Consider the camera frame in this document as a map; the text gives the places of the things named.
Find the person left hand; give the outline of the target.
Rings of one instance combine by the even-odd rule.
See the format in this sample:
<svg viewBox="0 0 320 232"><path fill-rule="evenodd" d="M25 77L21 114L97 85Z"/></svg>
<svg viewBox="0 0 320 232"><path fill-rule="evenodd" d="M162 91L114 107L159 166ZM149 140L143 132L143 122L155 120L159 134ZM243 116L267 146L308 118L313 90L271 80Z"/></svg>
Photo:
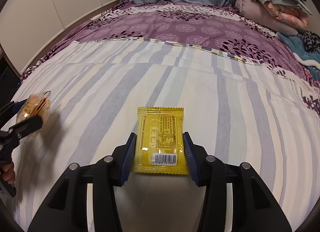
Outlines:
<svg viewBox="0 0 320 232"><path fill-rule="evenodd" d="M14 171L14 163L11 162L10 164L1 165L2 170L2 178L4 181L8 182L9 184L13 184L16 181L16 173Z"/></svg>

